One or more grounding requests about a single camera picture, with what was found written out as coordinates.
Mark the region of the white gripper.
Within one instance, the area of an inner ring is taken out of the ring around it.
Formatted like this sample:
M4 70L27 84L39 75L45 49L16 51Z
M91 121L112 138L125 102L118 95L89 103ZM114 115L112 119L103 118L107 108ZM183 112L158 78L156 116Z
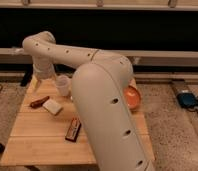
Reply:
M34 82L34 91L37 91L42 79L48 79L55 75L55 69L49 58L33 57L33 73L37 79Z

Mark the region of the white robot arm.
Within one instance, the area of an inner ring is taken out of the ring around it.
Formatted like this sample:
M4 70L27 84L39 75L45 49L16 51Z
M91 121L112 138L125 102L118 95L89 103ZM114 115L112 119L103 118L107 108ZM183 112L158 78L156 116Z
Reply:
M37 79L55 75L55 61L75 69L73 103L100 171L155 171L124 97L133 77L130 60L107 50L58 45L52 33L26 37L22 47Z

